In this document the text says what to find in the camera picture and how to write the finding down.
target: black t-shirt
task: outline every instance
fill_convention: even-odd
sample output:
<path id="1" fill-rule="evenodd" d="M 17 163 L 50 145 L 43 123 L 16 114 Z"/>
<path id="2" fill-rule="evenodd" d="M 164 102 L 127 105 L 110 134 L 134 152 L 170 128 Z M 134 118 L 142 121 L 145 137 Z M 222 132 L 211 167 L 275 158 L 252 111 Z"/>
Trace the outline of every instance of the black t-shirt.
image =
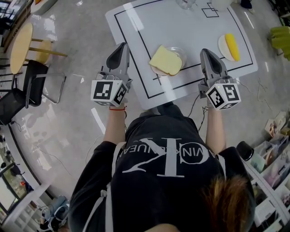
<path id="1" fill-rule="evenodd" d="M 194 122 L 186 117 L 145 116 L 126 132 L 126 147 L 120 152 L 111 177 L 116 145 L 102 142 L 85 167 L 73 192 L 69 224 L 79 232 L 111 182 L 112 217 L 115 232 L 143 232 L 169 223 L 180 231 L 209 231 L 209 214 L 201 191 L 223 169 L 200 138 Z M 235 148 L 220 153 L 226 175 L 248 179 Z M 248 179 L 248 188 L 252 193 Z M 94 213 L 88 232 L 105 231 L 105 203 Z"/>

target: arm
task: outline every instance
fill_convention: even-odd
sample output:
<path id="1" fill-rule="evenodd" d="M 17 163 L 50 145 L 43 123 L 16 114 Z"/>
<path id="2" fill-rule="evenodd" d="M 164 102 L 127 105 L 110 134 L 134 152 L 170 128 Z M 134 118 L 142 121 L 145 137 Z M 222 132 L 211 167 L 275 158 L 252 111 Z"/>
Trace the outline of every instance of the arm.
<path id="1" fill-rule="evenodd" d="M 208 129 L 206 145 L 212 149 L 215 154 L 226 149 L 226 137 L 222 123 L 222 112 L 208 107 Z"/>
<path id="2" fill-rule="evenodd" d="M 114 109 L 124 109 L 124 104 Z M 104 141 L 118 144 L 125 141 L 125 113 L 122 111 L 109 110 L 109 120 L 106 127 Z"/>

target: black cup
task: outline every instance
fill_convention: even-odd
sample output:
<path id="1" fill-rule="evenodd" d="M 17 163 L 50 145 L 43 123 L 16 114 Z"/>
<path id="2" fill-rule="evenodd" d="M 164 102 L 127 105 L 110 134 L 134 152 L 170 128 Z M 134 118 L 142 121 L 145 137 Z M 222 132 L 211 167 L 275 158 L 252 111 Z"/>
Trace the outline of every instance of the black cup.
<path id="1" fill-rule="evenodd" d="M 252 147 L 245 141 L 242 141 L 237 145 L 237 151 L 244 161 L 248 161 L 254 154 L 254 149 L 252 149 Z"/>

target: chair leg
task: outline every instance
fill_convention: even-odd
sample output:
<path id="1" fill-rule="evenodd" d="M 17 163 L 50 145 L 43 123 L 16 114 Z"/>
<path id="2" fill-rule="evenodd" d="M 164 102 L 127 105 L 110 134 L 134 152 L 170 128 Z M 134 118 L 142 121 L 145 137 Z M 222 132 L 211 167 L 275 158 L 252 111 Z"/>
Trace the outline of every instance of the chair leg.
<path id="1" fill-rule="evenodd" d="M 65 80 L 66 80 L 67 77 L 64 75 L 64 73 L 49 73 L 49 74 L 36 75 L 36 78 L 38 78 L 38 77 L 59 77 L 59 76 L 61 76 L 63 78 L 63 82 L 62 82 L 62 85 L 60 87 L 58 100 L 55 101 L 52 98 L 50 98 L 49 96 L 47 96 L 44 93 L 42 93 L 42 96 L 44 96 L 45 98 L 49 99 L 53 104 L 58 104 L 59 103 L 60 98 L 61 98 L 62 93 L 63 93 L 63 86 L 64 86 L 64 83 L 65 83 Z"/>

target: table leg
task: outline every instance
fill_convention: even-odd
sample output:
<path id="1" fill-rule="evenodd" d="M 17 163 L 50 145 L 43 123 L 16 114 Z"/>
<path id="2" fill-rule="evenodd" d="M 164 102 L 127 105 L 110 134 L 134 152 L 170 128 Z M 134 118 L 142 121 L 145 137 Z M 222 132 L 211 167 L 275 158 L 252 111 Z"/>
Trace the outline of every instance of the table leg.
<path id="1" fill-rule="evenodd" d="M 32 38 L 31 41 L 42 42 L 43 39 L 34 39 L 34 38 Z"/>
<path id="2" fill-rule="evenodd" d="M 58 53 L 58 52 L 54 52 L 54 51 L 49 51 L 49 50 L 45 50 L 45 49 L 40 49 L 40 48 L 29 48 L 30 51 L 35 51 L 35 52 L 41 52 L 41 53 L 49 53 L 49 54 L 53 54 L 53 55 L 58 55 L 58 56 L 65 56 L 67 57 L 68 55 L 63 54 L 63 53 Z"/>

